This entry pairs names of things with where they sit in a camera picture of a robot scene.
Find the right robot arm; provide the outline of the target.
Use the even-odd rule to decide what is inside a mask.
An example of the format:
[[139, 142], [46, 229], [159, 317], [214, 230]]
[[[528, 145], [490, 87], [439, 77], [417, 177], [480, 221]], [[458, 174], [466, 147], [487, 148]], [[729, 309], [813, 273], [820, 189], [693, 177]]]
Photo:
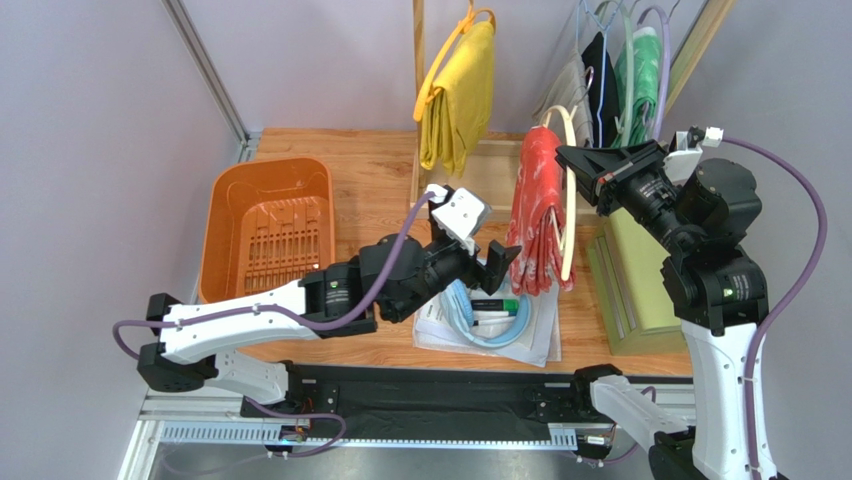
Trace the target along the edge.
[[695, 418], [666, 412], [610, 364], [575, 372], [574, 408], [618, 424], [657, 479], [776, 479], [758, 387], [768, 287], [741, 245], [762, 209], [756, 180], [711, 158], [679, 186], [667, 158], [654, 141], [556, 151], [598, 215], [626, 211], [666, 251], [661, 274], [690, 355]]

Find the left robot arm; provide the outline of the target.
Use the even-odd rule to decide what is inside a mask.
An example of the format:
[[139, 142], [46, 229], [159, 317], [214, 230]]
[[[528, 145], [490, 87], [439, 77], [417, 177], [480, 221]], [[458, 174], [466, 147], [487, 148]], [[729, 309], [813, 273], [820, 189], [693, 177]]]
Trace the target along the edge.
[[297, 397], [292, 367], [257, 360], [240, 348], [372, 334], [379, 321], [406, 320], [456, 280], [493, 293], [520, 252], [493, 241], [480, 260], [477, 249], [435, 228], [428, 245], [387, 235], [346, 262], [252, 296], [185, 305], [157, 294], [147, 320], [158, 337], [140, 348], [136, 370], [158, 392], [211, 386], [262, 405], [290, 402]]

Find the cream plastic hanger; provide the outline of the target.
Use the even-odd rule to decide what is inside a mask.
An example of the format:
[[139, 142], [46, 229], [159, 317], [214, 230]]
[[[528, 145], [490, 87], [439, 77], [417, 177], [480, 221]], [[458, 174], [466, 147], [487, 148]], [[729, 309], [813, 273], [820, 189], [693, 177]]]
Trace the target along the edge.
[[[553, 105], [545, 111], [540, 125], [548, 127], [551, 116], [556, 113], [558, 113], [562, 119], [564, 137], [567, 141], [567, 145], [575, 147], [577, 145], [577, 141], [573, 126], [573, 116], [576, 113], [576, 108], [573, 107], [571, 111], [568, 111], [564, 106]], [[558, 273], [559, 278], [564, 282], [568, 282], [571, 278], [571, 267], [576, 240], [577, 205], [575, 194], [576, 175], [569, 170], [565, 174], [563, 213], [561, 215], [557, 215], [556, 213], [551, 214], [551, 220], [556, 227], [555, 239], [557, 241], [559, 253], [561, 254]]]

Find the red patterned trousers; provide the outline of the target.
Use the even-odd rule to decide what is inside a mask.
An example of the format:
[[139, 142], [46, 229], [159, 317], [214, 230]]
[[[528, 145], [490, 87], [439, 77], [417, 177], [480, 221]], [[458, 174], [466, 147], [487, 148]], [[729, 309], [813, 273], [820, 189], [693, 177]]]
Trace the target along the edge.
[[538, 296], [557, 287], [571, 291], [575, 273], [561, 275], [563, 253], [559, 239], [565, 225], [563, 187], [565, 171], [556, 161], [559, 137], [547, 127], [532, 128], [521, 144], [506, 239], [519, 246], [509, 279], [514, 294]]

